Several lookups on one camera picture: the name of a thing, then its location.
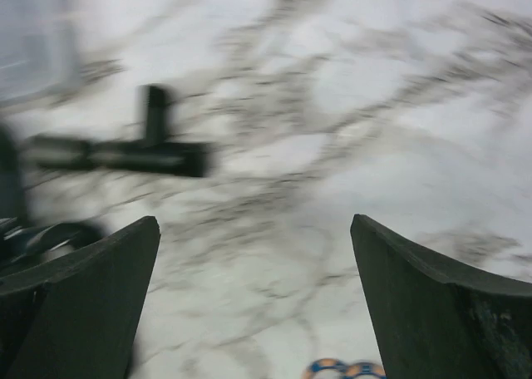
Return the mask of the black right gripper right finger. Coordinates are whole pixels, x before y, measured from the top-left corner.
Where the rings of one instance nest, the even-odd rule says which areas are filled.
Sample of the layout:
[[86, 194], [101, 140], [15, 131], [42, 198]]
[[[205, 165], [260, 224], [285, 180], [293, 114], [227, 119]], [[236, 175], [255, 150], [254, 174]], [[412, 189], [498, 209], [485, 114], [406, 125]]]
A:
[[531, 285], [416, 244], [363, 214], [351, 238], [389, 378], [529, 378]]

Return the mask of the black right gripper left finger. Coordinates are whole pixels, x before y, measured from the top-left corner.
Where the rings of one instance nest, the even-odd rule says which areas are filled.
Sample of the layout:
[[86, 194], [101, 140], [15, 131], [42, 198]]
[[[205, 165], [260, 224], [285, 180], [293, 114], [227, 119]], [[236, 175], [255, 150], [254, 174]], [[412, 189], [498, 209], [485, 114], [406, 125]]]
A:
[[145, 216], [1, 278], [3, 378], [123, 378], [160, 244]]

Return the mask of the black poker set case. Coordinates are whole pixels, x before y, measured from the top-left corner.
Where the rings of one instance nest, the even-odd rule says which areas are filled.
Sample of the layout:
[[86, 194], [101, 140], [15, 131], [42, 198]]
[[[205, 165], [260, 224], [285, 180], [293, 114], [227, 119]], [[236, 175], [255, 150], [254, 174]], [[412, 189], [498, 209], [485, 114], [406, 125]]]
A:
[[101, 228], [83, 221], [33, 223], [27, 211], [15, 140], [1, 126], [1, 275], [41, 263], [54, 249], [82, 249], [105, 237]]

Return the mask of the white poker chip pair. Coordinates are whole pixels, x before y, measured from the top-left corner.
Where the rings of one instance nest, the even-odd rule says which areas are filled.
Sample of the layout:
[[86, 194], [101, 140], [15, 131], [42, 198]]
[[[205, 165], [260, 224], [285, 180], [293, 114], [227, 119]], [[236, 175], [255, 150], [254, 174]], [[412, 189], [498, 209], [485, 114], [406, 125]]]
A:
[[347, 364], [335, 358], [321, 358], [310, 363], [303, 371], [302, 378], [317, 378], [321, 372], [332, 372], [337, 378], [379, 378], [387, 377], [384, 368], [375, 362], [354, 362]]

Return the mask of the black T-shaped pipe fitting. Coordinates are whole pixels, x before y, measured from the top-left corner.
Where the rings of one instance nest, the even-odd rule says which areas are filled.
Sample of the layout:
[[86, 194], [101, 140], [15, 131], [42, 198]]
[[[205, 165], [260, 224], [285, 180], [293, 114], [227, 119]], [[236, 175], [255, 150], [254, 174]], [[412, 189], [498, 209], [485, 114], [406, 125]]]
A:
[[144, 97], [144, 134], [137, 140], [96, 141], [39, 134], [27, 143], [25, 157], [47, 170], [96, 169], [203, 178], [211, 168], [211, 148], [205, 142], [170, 140], [169, 115], [176, 103], [168, 86], [140, 88]]

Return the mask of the clear plastic organizer box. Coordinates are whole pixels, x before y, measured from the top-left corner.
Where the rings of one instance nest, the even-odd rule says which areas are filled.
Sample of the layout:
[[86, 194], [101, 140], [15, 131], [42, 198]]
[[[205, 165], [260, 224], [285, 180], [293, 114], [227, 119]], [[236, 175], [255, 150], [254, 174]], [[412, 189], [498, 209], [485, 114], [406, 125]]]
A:
[[81, 84], [72, 0], [1, 0], [1, 103], [73, 91]]

